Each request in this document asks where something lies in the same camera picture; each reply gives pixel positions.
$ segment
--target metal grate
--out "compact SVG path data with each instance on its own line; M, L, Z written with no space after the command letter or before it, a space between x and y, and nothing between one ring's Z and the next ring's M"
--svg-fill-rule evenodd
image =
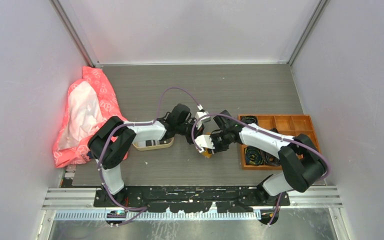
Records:
M126 219L133 218L137 213L128 212ZM256 220L261 219L259 210L254 212L227 212L217 213L217 211L209 212L144 212L134 220L137 221L179 221L179 220Z
M104 220L105 210L60 210L55 215L56 221L84 221L84 220Z

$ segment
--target white fabric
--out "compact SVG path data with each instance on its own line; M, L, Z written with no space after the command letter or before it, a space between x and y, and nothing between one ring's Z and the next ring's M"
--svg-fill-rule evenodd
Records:
M68 97L69 121L64 129L58 147L68 149L98 130L98 123L104 121L97 93L92 86L83 81Z

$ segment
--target wooden tray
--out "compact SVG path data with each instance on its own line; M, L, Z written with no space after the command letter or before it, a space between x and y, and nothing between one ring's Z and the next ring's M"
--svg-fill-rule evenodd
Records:
M281 114L240 114L237 118L255 116L258 119L258 125L264 129L270 130L276 128L280 134L298 136L305 134L310 137L317 150L320 152L319 141L314 131L313 123L309 115L281 115ZM281 166L270 165L247 165L245 161L245 149L247 145L239 145L240 147L240 162L244 170L281 170Z

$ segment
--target black mounting plate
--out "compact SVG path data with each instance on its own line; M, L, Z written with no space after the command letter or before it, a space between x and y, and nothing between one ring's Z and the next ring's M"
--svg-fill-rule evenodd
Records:
M213 202L218 213L252 212L252 206L274 206L274 196L264 202L256 198L255 186L126 186L114 198L127 207L148 207L150 213L207 212ZM289 196L282 195L281 206L289 206ZM115 207L104 189L96 191L94 207Z

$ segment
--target metal floor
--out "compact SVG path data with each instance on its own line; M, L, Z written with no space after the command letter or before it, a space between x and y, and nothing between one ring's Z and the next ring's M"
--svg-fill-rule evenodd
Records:
M50 240L336 240L329 210L282 209L268 228L258 220L135 221L109 228L104 221L54 221Z
M302 114L291 69L286 64L237 65L105 65L121 113L130 121L155 118L161 93L177 86L188 90L209 113L227 109L238 114ZM194 101L173 89L164 96L160 116L178 103L195 112ZM217 129L214 121L204 132ZM239 146L213 155L199 154L184 136L164 149L129 150L121 164L127 185L256 185L277 171L242 170ZM100 185L96 163L76 166L74 186Z

